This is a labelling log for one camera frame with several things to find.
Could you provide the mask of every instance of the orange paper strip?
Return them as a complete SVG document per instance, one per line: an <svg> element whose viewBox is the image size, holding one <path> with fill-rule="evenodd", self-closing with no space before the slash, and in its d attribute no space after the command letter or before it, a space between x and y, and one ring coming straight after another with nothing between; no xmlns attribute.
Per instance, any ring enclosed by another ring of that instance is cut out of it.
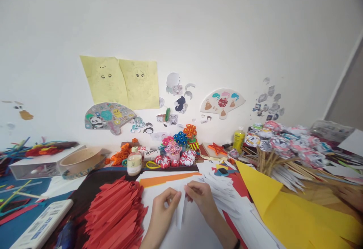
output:
<svg viewBox="0 0 363 249"><path fill-rule="evenodd" d="M201 175L199 172L191 172L191 173L182 173L179 175L168 175L168 176L161 176L161 177L152 177L152 178L144 178L140 180L140 185L144 188L152 187L160 184L164 184L168 181L175 181L187 177L191 177L193 175Z"/></svg>

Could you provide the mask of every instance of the white box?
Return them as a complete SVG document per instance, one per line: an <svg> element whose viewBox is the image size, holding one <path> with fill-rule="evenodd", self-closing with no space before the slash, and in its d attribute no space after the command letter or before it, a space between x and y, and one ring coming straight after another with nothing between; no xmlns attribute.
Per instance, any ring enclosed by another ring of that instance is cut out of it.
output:
<svg viewBox="0 0 363 249"><path fill-rule="evenodd" d="M61 160L85 148L86 145L78 145L54 155L33 156L32 159L22 159L9 167L16 180L59 176L66 171L59 164Z"/></svg>

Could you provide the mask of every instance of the label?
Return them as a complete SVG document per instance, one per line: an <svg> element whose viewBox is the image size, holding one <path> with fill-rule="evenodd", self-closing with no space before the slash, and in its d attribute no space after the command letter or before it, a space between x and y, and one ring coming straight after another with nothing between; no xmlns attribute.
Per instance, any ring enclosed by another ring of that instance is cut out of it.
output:
<svg viewBox="0 0 363 249"><path fill-rule="evenodd" d="M141 159L127 161L127 172L128 173L138 173L141 171Z"/></svg>

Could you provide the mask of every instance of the blue paper flower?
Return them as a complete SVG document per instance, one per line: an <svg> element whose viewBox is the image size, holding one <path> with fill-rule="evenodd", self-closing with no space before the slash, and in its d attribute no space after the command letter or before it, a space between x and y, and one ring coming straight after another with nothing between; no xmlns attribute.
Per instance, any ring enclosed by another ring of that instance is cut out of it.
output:
<svg viewBox="0 0 363 249"><path fill-rule="evenodd" d="M186 134L184 134L182 131L180 131L178 134L175 134L174 139L178 145L186 145L188 142Z"/></svg>

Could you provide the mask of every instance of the yellow drawing paper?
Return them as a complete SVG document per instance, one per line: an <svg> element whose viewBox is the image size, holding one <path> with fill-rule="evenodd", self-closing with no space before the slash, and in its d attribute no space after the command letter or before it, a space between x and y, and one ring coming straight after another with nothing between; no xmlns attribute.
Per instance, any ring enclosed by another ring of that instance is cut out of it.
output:
<svg viewBox="0 0 363 249"><path fill-rule="evenodd" d="M124 76L115 57L80 56L95 104L115 102L129 107Z"/></svg>
<svg viewBox="0 0 363 249"><path fill-rule="evenodd" d="M132 110L160 108L156 61L119 59L119 66L125 78L129 108Z"/></svg>

